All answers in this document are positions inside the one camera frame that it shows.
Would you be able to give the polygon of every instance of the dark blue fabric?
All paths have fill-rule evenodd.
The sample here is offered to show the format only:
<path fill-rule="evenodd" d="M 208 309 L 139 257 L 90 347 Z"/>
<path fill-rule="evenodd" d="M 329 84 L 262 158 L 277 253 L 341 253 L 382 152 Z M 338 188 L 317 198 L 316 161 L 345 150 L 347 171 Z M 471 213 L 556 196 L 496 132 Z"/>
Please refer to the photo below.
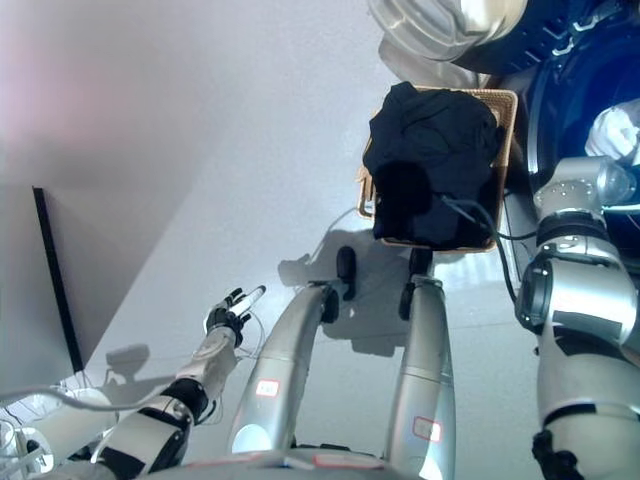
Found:
<path fill-rule="evenodd" d="M 434 249 L 482 246 L 486 231 L 461 221 L 438 194 L 495 210 L 490 164 L 502 130 L 489 108 L 466 93 L 418 92 L 404 82 L 391 87 L 370 128 L 364 165 L 377 191 L 374 236 Z"/>

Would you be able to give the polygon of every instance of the folded clothing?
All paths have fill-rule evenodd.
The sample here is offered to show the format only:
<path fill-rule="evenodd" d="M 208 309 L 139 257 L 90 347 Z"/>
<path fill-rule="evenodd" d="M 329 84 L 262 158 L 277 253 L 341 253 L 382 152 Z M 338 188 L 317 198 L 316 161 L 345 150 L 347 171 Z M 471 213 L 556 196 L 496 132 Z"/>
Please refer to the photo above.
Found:
<path fill-rule="evenodd" d="M 433 249 L 481 247 L 489 234 L 445 205 L 440 196 L 476 200 L 495 210 L 491 162 L 503 130 L 472 95 L 391 87 L 371 120 L 364 156 L 376 187 L 375 238 L 395 238 Z"/>

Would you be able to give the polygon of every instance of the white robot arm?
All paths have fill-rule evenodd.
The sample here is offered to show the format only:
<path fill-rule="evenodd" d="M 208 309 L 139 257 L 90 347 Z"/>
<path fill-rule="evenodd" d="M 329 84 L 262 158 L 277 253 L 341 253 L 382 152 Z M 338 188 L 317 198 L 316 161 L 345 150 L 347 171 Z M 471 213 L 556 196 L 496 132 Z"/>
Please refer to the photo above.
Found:
<path fill-rule="evenodd" d="M 216 305 L 204 321 L 205 339 L 176 379 L 116 424 L 98 445 L 91 464 L 66 464 L 44 477 L 128 480 L 180 464 L 191 428 L 216 408 L 215 400 L 237 364 L 235 349 L 250 319 L 247 312 L 264 292 L 264 287 L 249 294 L 237 289 Z"/>

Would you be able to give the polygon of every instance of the floor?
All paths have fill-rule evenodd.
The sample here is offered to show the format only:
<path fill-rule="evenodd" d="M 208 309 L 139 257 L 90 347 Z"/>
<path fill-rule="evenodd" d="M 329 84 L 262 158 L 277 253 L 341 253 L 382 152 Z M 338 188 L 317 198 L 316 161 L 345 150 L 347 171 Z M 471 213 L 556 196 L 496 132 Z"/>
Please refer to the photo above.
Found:
<path fill-rule="evenodd" d="M 378 58 L 381 32 L 366 2 L 193 1 L 188 15 L 164 3 L 118 5 L 135 9 L 141 29 L 159 18 L 192 27 L 188 34 L 167 27 L 168 50 L 145 54 L 174 70 L 184 62 L 187 80 L 197 79 L 189 83 L 187 113 L 206 124 L 195 137 L 184 125 L 174 131 L 161 124 L 162 135 L 147 139 L 160 142 L 153 154 L 117 170 L 133 172 L 133 180 L 111 175 L 109 162 L 123 157 L 110 150 L 100 150 L 99 168 L 77 177 L 58 171 L 40 177 L 78 297 L 72 304 L 91 354 L 90 377 L 116 402 L 141 398 L 188 359 L 201 339 L 201 320 L 228 291 L 266 285 L 255 313 L 268 331 L 295 289 L 332 276 L 335 251 L 350 244 L 358 253 L 360 294 L 335 325 L 318 332 L 297 438 L 380 454 L 406 332 L 396 311 L 407 259 L 373 242 L 371 224 L 353 209 L 368 119 L 397 82 Z M 197 48 L 172 46 L 186 48 L 185 36 Z M 119 52 L 126 56 L 127 45 Z M 154 73 L 149 82 L 156 85 L 164 77 Z M 185 113 L 162 93 L 162 108 L 173 110 L 157 108 L 154 115 Z M 77 146 L 73 158 L 90 162 L 91 150 L 66 133 L 52 135 Z M 83 138 L 103 140 L 92 133 Z M 176 139 L 168 150 L 158 147 L 163 136 Z M 198 148 L 182 150 L 185 138 Z M 81 188 L 68 184 L 74 178 Z M 535 338 L 514 320 L 498 256 L 443 255 L 437 262 L 456 381 L 456 478 L 538 479 L 530 454 L 537 430 Z M 99 335 L 90 337 L 93 330 Z M 246 345 L 258 337 L 253 323 Z M 251 367 L 245 359 L 233 372 L 221 416 L 195 430 L 188 460 L 225 452 Z"/>

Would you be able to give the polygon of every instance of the basket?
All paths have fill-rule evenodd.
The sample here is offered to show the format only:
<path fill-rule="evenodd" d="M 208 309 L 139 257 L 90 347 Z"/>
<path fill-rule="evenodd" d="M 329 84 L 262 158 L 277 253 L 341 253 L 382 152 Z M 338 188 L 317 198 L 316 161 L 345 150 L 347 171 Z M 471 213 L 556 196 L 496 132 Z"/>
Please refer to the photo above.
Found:
<path fill-rule="evenodd" d="M 416 87 L 418 91 L 433 90 L 431 87 Z M 500 152 L 496 159 L 492 162 L 491 168 L 496 170 L 497 189 L 496 189 L 496 208 L 492 209 L 496 216 L 493 221 L 496 228 L 500 227 L 500 217 L 502 216 L 504 183 L 507 178 L 507 169 L 509 167 L 509 152 L 511 151 L 511 140 L 513 138 L 513 129 L 516 121 L 516 109 L 518 106 L 518 96 L 510 90 L 489 90 L 489 89 L 449 89 L 465 92 L 473 95 L 482 101 L 496 117 L 498 126 L 504 128 L 504 139 L 500 147 Z M 371 145 L 371 139 L 367 143 L 365 153 Z M 369 171 L 364 165 L 358 169 L 356 181 L 360 183 L 360 198 L 358 199 L 358 214 L 363 218 L 371 220 L 375 219 L 376 205 L 376 188 Z M 431 248 L 427 245 L 420 245 L 395 238 L 383 238 L 382 243 L 385 245 L 397 247 L 415 247 L 415 248 Z M 446 253 L 478 253 L 487 252 L 494 249 L 496 242 L 494 239 L 487 239 L 483 247 L 459 247 L 455 250 L 449 250 Z"/>

